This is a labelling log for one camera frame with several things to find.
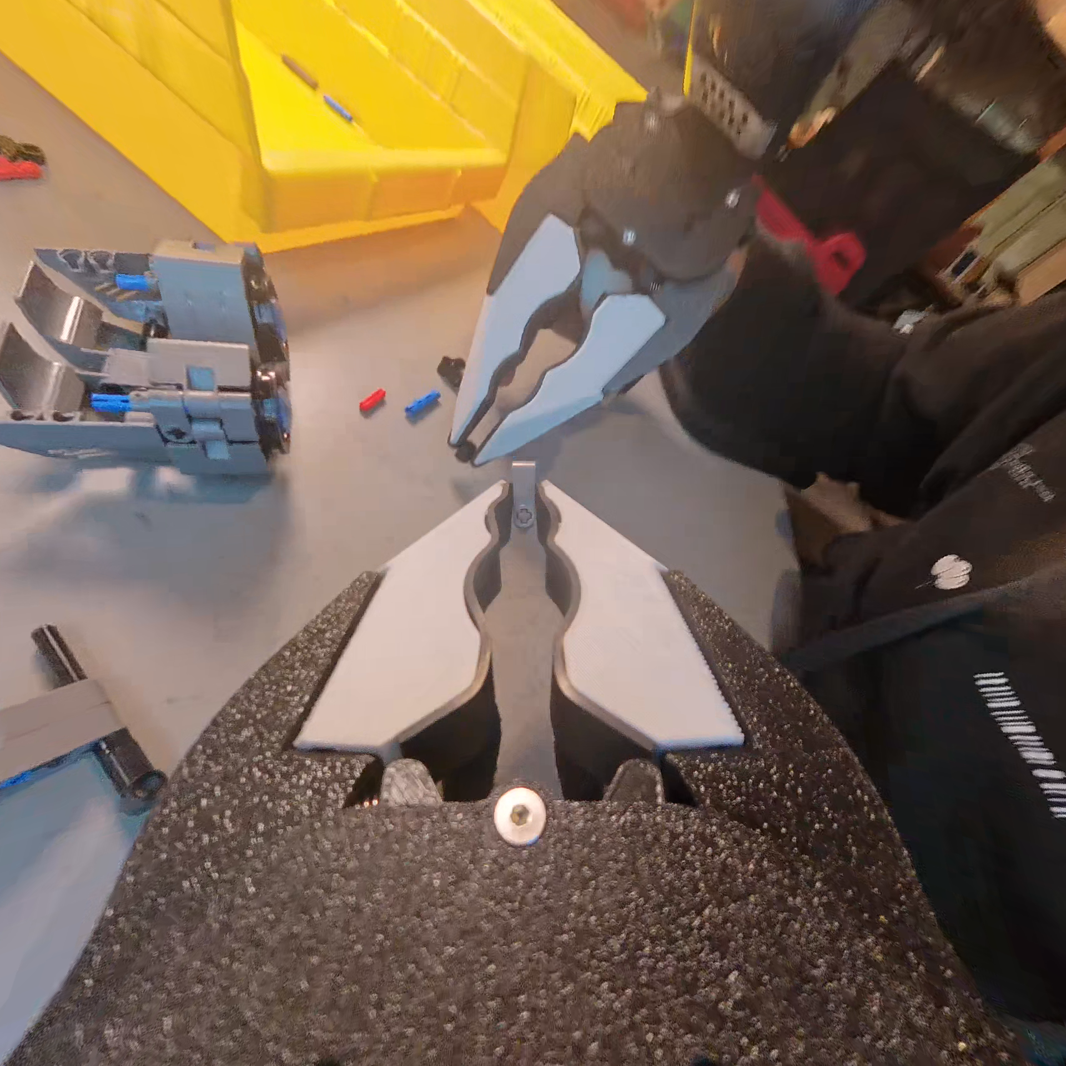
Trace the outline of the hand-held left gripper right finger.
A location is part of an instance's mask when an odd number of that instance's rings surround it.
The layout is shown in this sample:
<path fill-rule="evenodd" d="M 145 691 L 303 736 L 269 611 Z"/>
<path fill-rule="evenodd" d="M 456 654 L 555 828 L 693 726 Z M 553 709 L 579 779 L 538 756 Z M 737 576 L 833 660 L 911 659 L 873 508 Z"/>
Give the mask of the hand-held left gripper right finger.
<path fill-rule="evenodd" d="M 540 532 L 568 700 L 647 752 L 744 745 L 667 568 L 551 482 L 540 482 Z"/>

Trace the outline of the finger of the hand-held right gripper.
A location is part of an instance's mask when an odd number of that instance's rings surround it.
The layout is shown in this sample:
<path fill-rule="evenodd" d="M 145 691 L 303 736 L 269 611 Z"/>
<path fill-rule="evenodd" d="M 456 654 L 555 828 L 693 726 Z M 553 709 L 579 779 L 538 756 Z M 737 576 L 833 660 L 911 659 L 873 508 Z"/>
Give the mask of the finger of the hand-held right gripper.
<path fill-rule="evenodd" d="M 535 317 L 566 295 L 581 266 L 572 227 L 555 215 L 542 219 L 477 318 L 456 399 L 449 443 L 459 449 L 492 406 L 506 364 L 521 357 Z"/>
<path fill-rule="evenodd" d="M 582 342 L 548 369 L 537 387 L 510 411 L 473 455 L 477 467 L 504 459 L 563 423 L 587 411 L 607 386 L 662 328 L 665 316 L 647 295 L 611 295 L 592 316 Z"/>

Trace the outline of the person's right forearm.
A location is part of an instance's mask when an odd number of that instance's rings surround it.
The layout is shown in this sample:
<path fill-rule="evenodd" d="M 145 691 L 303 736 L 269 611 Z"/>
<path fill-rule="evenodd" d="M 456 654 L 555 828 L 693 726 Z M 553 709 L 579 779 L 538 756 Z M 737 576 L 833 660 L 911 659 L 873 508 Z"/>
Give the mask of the person's right forearm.
<path fill-rule="evenodd" d="M 826 293 L 800 245 L 757 233 L 734 291 L 661 367 L 671 407 L 711 452 L 809 486 L 856 483 L 926 511 L 1008 454 L 1064 485 L 1064 293 L 926 314 L 911 332 Z"/>

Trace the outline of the yellow storage bin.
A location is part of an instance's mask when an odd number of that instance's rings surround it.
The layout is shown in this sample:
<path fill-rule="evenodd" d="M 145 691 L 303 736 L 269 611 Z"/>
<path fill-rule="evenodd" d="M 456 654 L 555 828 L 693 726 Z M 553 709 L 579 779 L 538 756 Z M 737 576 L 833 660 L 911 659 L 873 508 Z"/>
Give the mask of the yellow storage bin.
<path fill-rule="evenodd" d="M 553 2 L 332 2 L 375 58 L 353 61 L 375 163 L 373 219 L 486 207 L 645 92 Z"/>

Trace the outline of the grey toy robot head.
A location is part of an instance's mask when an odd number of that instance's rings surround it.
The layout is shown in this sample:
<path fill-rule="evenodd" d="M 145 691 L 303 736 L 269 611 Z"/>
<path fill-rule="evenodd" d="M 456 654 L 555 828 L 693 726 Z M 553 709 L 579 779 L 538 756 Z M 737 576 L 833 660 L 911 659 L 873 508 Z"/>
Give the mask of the grey toy robot head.
<path fill-rule="evenodd" d="M 39 247 L 2 323 L 1 445 L 260 477 L 289 453 L 286 323 L 254 243 Z"/>

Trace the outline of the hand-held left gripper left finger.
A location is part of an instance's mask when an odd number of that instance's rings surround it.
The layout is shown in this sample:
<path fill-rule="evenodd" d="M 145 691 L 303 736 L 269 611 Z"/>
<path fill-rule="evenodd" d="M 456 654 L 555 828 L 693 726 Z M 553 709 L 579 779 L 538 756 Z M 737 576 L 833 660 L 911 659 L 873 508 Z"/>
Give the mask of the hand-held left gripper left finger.
<path fill-rule="evenodd" d="M 314 698 L 298 752 L 400 753 L 473 690 L 483 665 L 470 578 L 498 545 L 495 482 L 389 560 Z"/>

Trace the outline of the yellow bin with dividers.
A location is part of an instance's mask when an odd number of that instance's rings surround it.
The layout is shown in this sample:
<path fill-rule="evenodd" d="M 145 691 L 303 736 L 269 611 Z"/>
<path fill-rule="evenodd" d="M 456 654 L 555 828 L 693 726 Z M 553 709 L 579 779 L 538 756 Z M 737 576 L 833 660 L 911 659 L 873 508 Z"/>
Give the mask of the yellow bin with dividers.
<path fill-rule="evenodd" d="M 373 219 L 387 161 L 356 118 L 375 58 L 332 2 L 1 5 L 2 55 L 227 241 L 284 251 L 452 219 Z M 307 87 L 280 56 L 319 79 Z"/>

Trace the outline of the black pin connector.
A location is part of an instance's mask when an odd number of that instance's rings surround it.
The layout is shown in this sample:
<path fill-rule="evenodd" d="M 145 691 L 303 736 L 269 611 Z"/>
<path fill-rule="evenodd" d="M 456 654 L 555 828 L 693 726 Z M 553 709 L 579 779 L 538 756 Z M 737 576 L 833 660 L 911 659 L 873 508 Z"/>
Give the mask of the black pin connector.
<path fill-rule="evenodd" d="M 49 623 L 39 626 L 31 632 L 31 637 L 58 687 L 87 680 L 86 671 L 56 626 Z M 118 726 L 84 746 L 103 769 L 125 812 L 140 814 L 154 807 L 167 785 L 167 774 L 154 766 L 127 727 Z"/>

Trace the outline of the grey desk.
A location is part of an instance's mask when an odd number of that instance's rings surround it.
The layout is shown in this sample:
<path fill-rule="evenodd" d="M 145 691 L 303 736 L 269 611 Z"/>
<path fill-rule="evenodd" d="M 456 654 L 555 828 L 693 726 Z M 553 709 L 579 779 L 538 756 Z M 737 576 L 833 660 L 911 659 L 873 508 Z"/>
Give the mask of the grey desk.
<path fill-rule="evenodd" d="M 49 160 L 2 184 L 2 321 L 36 247 L 151 249 L 212 239 L 140 169 L 2 56 L 2 134 Z M 55 623 L 157 766 L 172 774 L 235 690 L 359 574 L 508 465 L 446 446 L 454 395 L 404 405 L 465 357 L 499 235 L 475 211 L 269 255 L 290 338 L 292 449 L 266 480 L 82 465 L 2 448 L 2 707 L 46 691 L 31 631 Z M 384 388 L 377 411 L 358 403 Z M 542 477 L 687 574 L 753 637 L 784 644 L 795 562 L 781 491 L 687 437 L 659 379 L 522 453 Z M 536 538 L 514 534 L 488 612 L 500 642 L 500 770 L 559 795 L 548 718 L 553 604 Z M 91 757 L 2 791 L 2 1061 L 61 987 L 143 818 Z"/>

